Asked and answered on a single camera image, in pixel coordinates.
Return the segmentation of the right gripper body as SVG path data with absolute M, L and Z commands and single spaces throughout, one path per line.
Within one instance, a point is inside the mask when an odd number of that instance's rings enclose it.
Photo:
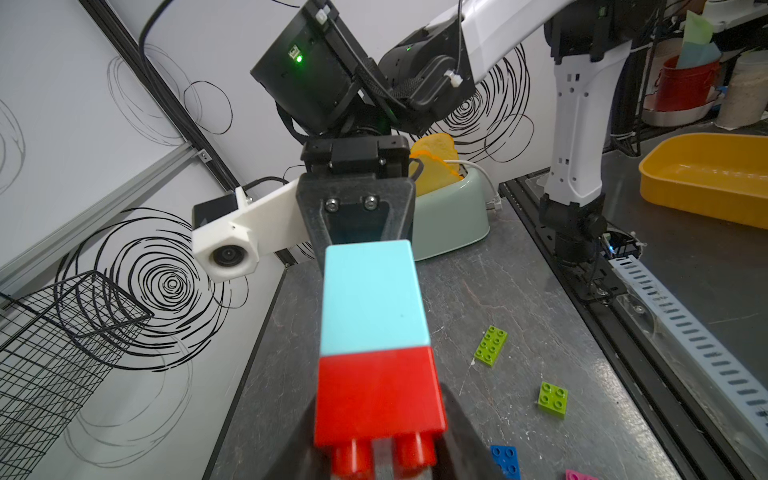
M 304 144 L 300 159 L 309 173 L 319 176 L 400 178 L 409 174 L 410 146 L 395 135 L 315 138 Z

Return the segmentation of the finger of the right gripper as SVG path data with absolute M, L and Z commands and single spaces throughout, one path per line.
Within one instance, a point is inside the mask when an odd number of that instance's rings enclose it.
M 408 177 L 305 173 L 296 200 L 320 268 L 332 245 L 413 237 L 416 186 Z

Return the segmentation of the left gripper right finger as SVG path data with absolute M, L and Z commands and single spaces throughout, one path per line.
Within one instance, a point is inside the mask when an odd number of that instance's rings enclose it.
M 448 385 L 440 384 L 447 430 L 436 441 L 437 463 L 433 478 L 444 480 L 503 479 L 490 449 L 465 415 Z

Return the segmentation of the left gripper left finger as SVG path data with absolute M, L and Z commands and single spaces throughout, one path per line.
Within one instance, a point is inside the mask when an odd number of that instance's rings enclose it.
M 330 460 L 314 445 L 315 410 L 316 402 L 311 401 L 264 479 L 328 480 L 330 478 Z

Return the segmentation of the blue square lego brick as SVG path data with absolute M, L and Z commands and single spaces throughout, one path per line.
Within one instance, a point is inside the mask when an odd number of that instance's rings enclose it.
M 491 445 L 490 453 L 494 463 L 499 467 L 505 479 L 521 479 L 519 458 L 515 447 Z

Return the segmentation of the red long lego brick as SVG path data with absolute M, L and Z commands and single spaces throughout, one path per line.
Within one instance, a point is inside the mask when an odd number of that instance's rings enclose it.
M 429 346 L 324 356 L 318 364 L 314 445 L 341 479 L 373 479 L 373 444 L 389 440 L 395 477 L 437 464 L 447 418 Z

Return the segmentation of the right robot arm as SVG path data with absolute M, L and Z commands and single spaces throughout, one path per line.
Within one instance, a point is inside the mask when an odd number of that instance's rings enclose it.
M 302 143 L 297 201 L 316 256 L 333 244 L 410 238 L 407 136 L 445 120 L 543 29 L 558 99 L 539 220 L 558 261 L 594 262 L 607 228 L 601 155 L 614 93 L 659 10 L 654 1 L 461 1 L 374 60 L 333 3 L 305 3 L 251 74 Z

